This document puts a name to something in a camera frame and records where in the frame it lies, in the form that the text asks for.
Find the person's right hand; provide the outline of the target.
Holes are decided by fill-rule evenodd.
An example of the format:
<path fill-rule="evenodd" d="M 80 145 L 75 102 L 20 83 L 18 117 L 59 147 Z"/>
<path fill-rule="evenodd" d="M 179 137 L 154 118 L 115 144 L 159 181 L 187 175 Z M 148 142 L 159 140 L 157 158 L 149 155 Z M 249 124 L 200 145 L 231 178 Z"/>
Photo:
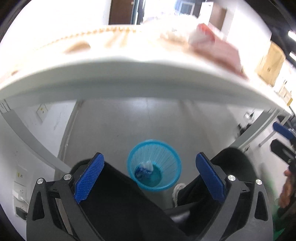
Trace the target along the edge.
<path fill-rule="evenodd" d="M 278 199 L 278 205 L 280 206 L 280 208 L 286 208 L 290 204 L 295 182 L 294 175 L 289 169 L 285 170 L 284 175 L 286 177 L 286 181 L 283 185 L 282 192 Z"/>

